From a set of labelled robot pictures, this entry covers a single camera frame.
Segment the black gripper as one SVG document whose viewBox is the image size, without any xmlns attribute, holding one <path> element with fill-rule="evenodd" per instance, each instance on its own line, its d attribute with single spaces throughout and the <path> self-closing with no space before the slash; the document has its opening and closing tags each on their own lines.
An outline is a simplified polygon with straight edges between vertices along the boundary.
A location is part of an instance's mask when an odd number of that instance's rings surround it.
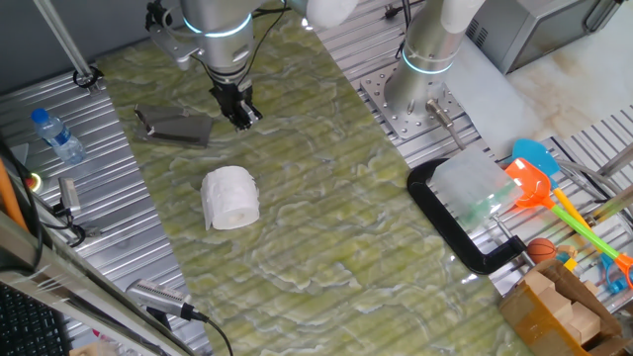
<svg viewBox="0 0 633 356">
<path fill-rule="evenodd" d="M 213 88 L 210 90 L 226 116 L 238 131 L 245 131 L 262 119 L 252 104 L 252 81 L 242 78 L 241 72 L 220 73 L 211 70 Z"/>
</svg>

